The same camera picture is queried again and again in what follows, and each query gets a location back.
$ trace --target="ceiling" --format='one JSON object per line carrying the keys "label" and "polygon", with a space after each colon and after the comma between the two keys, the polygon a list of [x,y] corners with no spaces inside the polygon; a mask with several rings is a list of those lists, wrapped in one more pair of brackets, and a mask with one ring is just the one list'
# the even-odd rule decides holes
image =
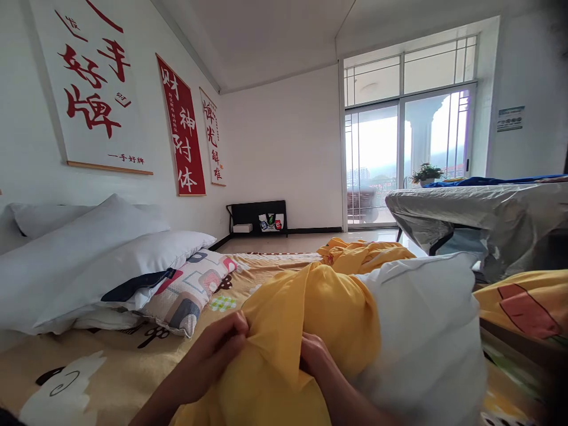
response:
{"label": "ceiling", "polygon": [[489,18],[510,4],[534,3],[534,0],[161,1],[221,87],[221,93],[331,65],[346,54],[398,44]]}
{"label": "ceiling", "polygon": [[354,0],[163,0],[221,93],[336,61]]}

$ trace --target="pillowcase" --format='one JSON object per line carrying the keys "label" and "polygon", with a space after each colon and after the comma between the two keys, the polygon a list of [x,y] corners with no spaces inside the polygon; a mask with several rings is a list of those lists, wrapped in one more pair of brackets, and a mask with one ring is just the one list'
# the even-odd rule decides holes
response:
{"label": "pillowcase", "polygon": [[[165,222],[160,206],[135,204],[137,209],[148,213],[157,221]],[[14,214],[20,232],[35,240],[79,218],[96,206],[33,205],[12,203],[8,207]]]}
{"label": "pillowcase", "polygon": [[405,425],[478,425],[486,369],[475,261],[454,253],[357,275],[377,303],[381,350],[354,384]]}
{"label": "pillowcase", "polygon": [[48,304],[34,326],[79,318],[95,304],[140,309],[157,291],[157,284],[172,277],[191,255],[215,240],[191,231],[142,235],[89,264]]}
{"label": "pillowcase", "polygon": [[0,256],[0,329],[27,334],[46,301],[58,297],[97,257],[149,233],[169,229],[118,195],[58,230]]}
{"label": "pillowcase", "polygon": [[211,295],[236,268],[237,264],[224,254],[200,250],[138,312],[174,334],[191,338]]}
{"label": "pillowcase", "polygon": [[114,309],[99,308],[78,318],[73,328],[80,330],[101,328],[103,330],[126,330],[136,327],[142,317],[133,312],[118,312]]}

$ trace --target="potted plant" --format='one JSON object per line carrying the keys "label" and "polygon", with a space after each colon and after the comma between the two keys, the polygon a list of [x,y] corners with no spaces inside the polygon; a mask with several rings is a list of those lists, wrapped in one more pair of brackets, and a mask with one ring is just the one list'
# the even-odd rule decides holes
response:
{"label": "potted plant", "polygon": [[412,172],[412,183],[420,183],[420,186],[424,187],[424,185],[433,183],[434,179],[439,179],[442,176],[442,169],[431,166],[430,163],[424,163],[420,166],[419,171]]}

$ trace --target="gray cover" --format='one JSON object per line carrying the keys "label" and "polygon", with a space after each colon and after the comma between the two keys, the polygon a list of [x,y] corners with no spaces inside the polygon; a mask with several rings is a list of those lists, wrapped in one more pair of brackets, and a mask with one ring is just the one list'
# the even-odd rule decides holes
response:
{"label": "gray cover", "polygon": [[476,238],[488,282],[544,269],[548,236],[568,229],[568,182],[400,189],[385,201],[398,225],[427,253],[454,224],[480,228]]}

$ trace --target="mattress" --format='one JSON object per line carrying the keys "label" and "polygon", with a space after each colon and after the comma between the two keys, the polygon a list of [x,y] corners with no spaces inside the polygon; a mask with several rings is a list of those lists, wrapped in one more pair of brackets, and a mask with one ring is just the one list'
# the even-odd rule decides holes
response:
{"label": "mattress", "polygon": [[321,258],[315,253],[229,256],[238,269],[202,311],[193,339],[150,321],[122,331],[29,336],[0,354],[0,405],[24,414],[28,426],[128,424],[207,325],[239,309],[278,272],[300,270]]}

